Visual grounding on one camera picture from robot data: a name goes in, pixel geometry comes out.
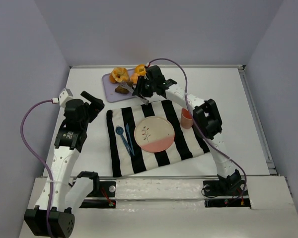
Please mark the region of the metal serving tongs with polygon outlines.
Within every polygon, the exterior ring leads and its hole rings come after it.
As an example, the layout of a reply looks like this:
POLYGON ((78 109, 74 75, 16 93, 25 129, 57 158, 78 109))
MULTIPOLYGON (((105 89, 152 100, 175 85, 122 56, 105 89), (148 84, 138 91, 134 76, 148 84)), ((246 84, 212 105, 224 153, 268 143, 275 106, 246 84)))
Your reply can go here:
POLYGON ((129 86, 127 82, 121 82, 120 86, 126 90, 128 90, 134 97, 136 97, 137 99, 139 99, 143 104, 148 105, 149 104, 149 100, 146 99, 145 97, 136 94, 135 88, 133 88, 132 86, 129 86))

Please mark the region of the brown chocolate croissant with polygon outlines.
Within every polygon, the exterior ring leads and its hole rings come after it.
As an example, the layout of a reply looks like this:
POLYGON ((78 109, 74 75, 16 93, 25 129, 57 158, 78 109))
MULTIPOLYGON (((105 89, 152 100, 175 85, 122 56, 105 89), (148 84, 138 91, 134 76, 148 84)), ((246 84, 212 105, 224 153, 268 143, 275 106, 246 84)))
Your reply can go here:
MULTIPOLYGON (((134 90, 134 87, 132 85, 129 85, 128 84, 128 87, 131 88, 131 91, 134 90)), ((121 85, 118 86, 116 89, 115 89, 115 92, 116 93, 119 93, 119 94, 129 94, 130 93, 130 90, 129 89, 126 89, 124 87, 122 87, 121 85)))

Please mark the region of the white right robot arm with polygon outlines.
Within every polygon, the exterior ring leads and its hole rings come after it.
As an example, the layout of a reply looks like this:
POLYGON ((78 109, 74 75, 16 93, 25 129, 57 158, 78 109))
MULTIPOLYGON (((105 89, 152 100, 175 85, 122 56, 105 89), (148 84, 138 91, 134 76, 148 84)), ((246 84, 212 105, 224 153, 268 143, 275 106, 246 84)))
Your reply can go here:
POLYGON ((210 190, 216 193, 215 197, 229 196, 240 190, 236 199, 243 196, 247 177, 244 169, 226 153, 222 140, 222 119, 213 99, 203 100, 188 93, 188 78, 180 67, 185 79, 185 87, 181 88, 173 79, 165 79, 157 65, 149 63, 144 66, 144 73, 138 77, 133 95, 143 98, 153 94, 170 100, 189 112, 193 120, 193 128, 207 144, 217 168, 218 180, 210 190))

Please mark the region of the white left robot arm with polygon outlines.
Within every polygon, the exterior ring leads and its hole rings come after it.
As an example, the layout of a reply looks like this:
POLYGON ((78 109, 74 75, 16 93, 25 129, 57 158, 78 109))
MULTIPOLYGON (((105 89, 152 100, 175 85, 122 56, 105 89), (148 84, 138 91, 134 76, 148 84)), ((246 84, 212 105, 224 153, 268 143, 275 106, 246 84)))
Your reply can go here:
POLYGON ((32 209, 26 209, 24 221, 35 236, 68 238, 75 225, 75 212, 87 195, 99 191, 96 172, 80 172, 70 185, 72 170, 87 139, 87 128, 104 109, 102 100, 86 91, 81 99, 63 89, 59 97, 50 100, 64 108, 64 120, 56 135, 50 166, 41 159, 48 177, 32 209))

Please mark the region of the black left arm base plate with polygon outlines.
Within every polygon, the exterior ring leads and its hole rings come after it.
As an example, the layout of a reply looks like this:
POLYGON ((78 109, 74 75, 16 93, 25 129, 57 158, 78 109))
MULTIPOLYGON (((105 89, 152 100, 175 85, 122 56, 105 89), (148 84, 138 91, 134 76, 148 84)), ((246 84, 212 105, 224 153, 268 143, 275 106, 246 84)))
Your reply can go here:
POLYGON ((115 192, 116 182, 114 180, 101 180, 99 190, 93 190, 88 194, 80 208, 115 209, 115 192))

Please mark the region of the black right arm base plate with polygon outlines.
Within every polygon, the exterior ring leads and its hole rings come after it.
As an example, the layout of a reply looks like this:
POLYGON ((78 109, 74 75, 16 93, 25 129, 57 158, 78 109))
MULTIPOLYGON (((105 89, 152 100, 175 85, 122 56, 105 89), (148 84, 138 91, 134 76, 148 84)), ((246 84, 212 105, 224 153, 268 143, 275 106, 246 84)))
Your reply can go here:
POLYGON ((247 189, 241 195, 244 189, 244 180, 231 190, 224 191, 219 187, 219 180, 203 181, 201 194, 205 198, 206 208, 225 208, 225 207, 251 207, 247 189))

